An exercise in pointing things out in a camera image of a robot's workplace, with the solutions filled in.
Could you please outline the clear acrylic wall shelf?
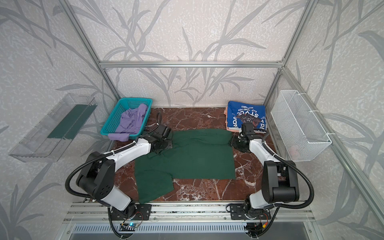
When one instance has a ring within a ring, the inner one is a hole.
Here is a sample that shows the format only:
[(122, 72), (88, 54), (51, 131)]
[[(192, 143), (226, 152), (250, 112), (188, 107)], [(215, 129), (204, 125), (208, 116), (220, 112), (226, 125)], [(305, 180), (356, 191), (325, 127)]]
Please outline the clear acrylic wall shelf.
[(9, 156), (24, 163), (57, 162), (97, 106), (94, 97), (67, 94)]

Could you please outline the folded blue printed t shirt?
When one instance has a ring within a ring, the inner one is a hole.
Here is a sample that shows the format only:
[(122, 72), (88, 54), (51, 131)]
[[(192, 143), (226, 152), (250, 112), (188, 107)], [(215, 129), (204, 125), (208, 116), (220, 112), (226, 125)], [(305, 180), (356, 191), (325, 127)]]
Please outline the folded blue printed t shirt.
[(227, 108), (229, 127), (242, 128), (243, 123), (252, 123), (256, 128), (267, 129), (265, 106), (229, 101)]

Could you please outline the aluminium frame rail base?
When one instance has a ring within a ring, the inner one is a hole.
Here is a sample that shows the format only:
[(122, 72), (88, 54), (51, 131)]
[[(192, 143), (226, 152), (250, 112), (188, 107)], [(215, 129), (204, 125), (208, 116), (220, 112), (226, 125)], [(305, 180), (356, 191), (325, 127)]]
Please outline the aluminium frame rail base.
[[(144, 211), (149, 216), (144, 223), (228, 223), (251, 222), (255, 217), (240, 217), (243, 208), (230, 207), (231, 202), (151, 202), (151, 209)], [(64, 220), (64, 224), (107, 223), (107, 207), (98, 203), (73, 203)]]

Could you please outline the dark green t shirt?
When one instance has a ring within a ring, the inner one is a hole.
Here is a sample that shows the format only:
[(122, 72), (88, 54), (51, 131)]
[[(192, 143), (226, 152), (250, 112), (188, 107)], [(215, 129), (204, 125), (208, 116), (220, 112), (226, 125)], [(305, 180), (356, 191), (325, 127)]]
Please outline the dark green t shirt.
[(174, 132), (172, 149), (135, 160), (139, 202), (151, 202), (174, 190), (174, 179), (235, 179), (230, 146), (232, 133), (223, 129)]

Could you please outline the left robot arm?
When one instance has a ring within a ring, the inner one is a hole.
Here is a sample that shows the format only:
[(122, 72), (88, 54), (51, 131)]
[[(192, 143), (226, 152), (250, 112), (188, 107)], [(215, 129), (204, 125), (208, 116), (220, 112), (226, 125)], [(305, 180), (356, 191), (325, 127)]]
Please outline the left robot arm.
[(75, 196), (96, 200), (123, 219), (136, 215), (135, 201), (115, 186), (115, 174), (126, 164), (150, 153), (172, 148), (172, 130), (158, 124), (132, 143), (106, 153), (94, 152), (66, 180), (66, 189)]

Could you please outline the green circuit board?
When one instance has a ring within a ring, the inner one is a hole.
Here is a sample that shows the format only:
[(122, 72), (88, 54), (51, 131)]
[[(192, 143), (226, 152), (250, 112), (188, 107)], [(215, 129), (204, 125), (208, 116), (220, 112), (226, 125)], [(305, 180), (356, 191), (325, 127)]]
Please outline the green circuit board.
[(119, 226), (119, 232), (128, 233), (135, 232), (141, 226), (142, 222), (130, 222), (130, 223), (121, 223)]

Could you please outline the teal plastic laundry basket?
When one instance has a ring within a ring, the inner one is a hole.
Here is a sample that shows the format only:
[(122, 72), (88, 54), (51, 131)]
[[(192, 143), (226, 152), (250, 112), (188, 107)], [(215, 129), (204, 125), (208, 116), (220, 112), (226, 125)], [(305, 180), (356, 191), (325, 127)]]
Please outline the teal plastic laundry basket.
[(149, 98), (122, 98), (118, 101), (100, 133), (115, 140), (133, 140), (144, 130), (153, 100)]

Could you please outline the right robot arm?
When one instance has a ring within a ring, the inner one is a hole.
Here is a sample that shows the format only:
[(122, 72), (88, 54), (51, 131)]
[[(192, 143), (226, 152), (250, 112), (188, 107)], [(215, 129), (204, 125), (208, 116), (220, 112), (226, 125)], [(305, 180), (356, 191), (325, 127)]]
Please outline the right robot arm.
[(268, 220), (276, 204), (296, 202), (300, 198), (297, 172), (278, 160), (252, 123), (244, 123), (231, 146), (254, 154), (263, 165), (262, 188), (241, 204), (228, 204), (232, 220)]

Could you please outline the lilac purple t shirt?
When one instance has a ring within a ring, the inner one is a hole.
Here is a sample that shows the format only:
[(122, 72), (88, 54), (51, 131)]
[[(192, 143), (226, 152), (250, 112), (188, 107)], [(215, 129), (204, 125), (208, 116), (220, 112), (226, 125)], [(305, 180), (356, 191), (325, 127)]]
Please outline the lilac purple t shirt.
[(109, 139), (112, 141), (127, 142), (130, 135), (138, 134), (147, 109), (147, 105), (140, 104), (136, 109), (128, 109), (123, 112), (120, 118), (120, 124), (115, 132), (108, 134)]

